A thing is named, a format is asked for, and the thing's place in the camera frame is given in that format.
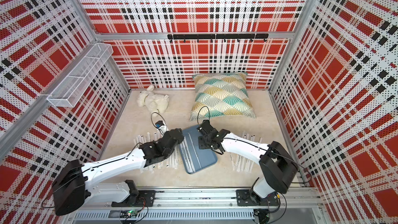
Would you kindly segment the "black wall hook rail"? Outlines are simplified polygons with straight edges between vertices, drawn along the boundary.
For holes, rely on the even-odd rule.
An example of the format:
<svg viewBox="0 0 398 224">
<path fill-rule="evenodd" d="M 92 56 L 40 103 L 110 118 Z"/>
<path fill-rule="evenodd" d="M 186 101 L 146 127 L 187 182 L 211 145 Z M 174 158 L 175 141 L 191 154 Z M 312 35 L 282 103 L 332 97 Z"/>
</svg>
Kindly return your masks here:
<svg viewBox="0 0 398 224">
<path fill-rule="evenodd" d="M 167 36 L 168 40 L 212 40 L 212 39 L 268 39 L 269 34 L 169 34 Z"/>
</svg>

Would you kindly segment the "white plush toy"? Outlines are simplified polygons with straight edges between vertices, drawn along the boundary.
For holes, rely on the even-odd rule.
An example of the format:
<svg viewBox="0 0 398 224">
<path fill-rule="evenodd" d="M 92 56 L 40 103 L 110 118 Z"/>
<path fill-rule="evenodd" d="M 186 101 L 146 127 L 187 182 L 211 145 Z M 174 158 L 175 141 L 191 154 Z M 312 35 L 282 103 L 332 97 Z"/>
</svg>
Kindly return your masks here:
<svg viewBox="0 0 398 224">
<path fill-rule="evenodd" d="M 145 91 L 141 91 L 137 98 L 139 107 L 146 107 L 150 113 L 164 113 L 168 108 L 170 97 L 167 94 L 154 93 L 154 85 L 150 85 Z"/>
</svg>

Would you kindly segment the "geometric fan pattern pillow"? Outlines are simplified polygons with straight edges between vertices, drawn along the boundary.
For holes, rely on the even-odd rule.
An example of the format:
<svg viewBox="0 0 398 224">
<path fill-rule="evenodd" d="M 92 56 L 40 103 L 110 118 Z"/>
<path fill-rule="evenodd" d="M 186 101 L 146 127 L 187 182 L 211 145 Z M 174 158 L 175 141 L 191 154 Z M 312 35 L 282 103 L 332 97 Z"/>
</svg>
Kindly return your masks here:
<svg viewBox="0 0 398 224">
<path fill-rule="evenodd" d="M 246 88 L 247 76 L 245 72 L 195 74 L 195 101 L 190 120 L 221 116 L 255 119 L 256 114 Z"/>
</svg>

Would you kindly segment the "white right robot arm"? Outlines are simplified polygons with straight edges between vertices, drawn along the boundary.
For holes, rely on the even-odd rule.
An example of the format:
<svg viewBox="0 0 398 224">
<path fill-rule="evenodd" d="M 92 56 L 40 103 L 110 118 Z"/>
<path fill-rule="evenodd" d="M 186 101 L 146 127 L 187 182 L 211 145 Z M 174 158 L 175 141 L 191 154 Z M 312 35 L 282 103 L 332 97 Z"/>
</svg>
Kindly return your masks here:
<svg viewBox="0 0 398 224">
<path fill-rule="evenodd" d="M 273 141 L 262 144 L 241 138 L 225 129 L 218 131 L 208 120 L 204 120 L 197 130 L 201 133 L 201 149 L 211 149 L 221 155 L 225 152 L 235 153 L 261 168 L 263 176 L 252 186 L 252 191 L 259 198 L 264 199 L 275 192 L 287 193 L 299 165 L 280 143 Z"/>
</svg>

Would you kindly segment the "green circuit board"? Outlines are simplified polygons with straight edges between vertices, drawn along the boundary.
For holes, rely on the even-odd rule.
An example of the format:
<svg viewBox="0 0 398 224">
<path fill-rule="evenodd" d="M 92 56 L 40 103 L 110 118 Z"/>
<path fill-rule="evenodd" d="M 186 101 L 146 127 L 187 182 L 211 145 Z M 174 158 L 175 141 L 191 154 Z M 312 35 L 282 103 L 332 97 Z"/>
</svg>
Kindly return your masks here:
<svg viewBox="0 0 398 224">
<path fill-rule="evenodd" d="M 140 214 L 140 211 L 132 209 L 132 210 L 125 210 L 120 212 L 121 219 L 129 219 L 129 218 L 136 218 Z"/>
</svg>

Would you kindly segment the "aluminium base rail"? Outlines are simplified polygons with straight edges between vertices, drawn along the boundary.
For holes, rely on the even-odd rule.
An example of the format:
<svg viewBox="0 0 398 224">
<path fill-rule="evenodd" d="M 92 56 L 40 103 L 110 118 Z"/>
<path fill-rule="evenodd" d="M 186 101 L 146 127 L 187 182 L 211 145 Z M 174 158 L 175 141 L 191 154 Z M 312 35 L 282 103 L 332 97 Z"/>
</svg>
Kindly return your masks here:
<svg viewBox="0 0 398 224">
<path fill-rule="evenodd" d="M 291 188 L 254 203 L 247 188 L 142 188 L 148 203 L 112 207 L 92 203 L 69 214 L 65 224 L 149 223 L 258 223 L 327 224 L 325 209 L 314 188 Z M 136 218 L 121 219 L 120 212 L 138 210 Z"/>
</svg>

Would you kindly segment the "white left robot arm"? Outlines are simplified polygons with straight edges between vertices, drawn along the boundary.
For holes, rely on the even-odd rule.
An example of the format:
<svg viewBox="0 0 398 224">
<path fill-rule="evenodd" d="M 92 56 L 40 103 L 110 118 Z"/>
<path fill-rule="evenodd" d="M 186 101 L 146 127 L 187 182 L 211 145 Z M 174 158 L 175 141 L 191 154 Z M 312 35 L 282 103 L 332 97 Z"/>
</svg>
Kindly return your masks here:
<svg viewBox="0 0 398 224">
<path fill-rule="evenodd" d="M 157 141 L 109 159 L 85 164 L 78 160 L 68 162 L 52 183 L 55 214 L 64 216 L 78 210 L 93 196 L 89 190 L 107 179 L 168 159 L 183 140 L 182 129 L 172 129 Z"/>
</svg>

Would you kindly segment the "blue plastic storage tray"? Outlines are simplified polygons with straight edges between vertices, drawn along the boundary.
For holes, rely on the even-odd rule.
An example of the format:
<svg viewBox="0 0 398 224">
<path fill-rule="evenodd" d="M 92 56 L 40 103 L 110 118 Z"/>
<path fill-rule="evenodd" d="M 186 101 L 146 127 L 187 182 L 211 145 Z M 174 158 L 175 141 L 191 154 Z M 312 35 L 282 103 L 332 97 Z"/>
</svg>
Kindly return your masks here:
<svg viewBox="0 0 398 224">
<path fill-rule="evenodd" d="M 216 153 L 213 152 L 211 149 L 199 149 L 198 138 L 199 136 L 201 136 L 201 133 L 197 130 L 198 127 L 199 127 L 198 125 L 194 125 L 182 131 L 184 139 L 186 139 L 187 141 L 189 153 L 193 161 L 194 170 L 195 170 L 194 173 L 202 171 L 208 167 L 211 167 L 215 165 L 218 161 Z"/>
</svg>

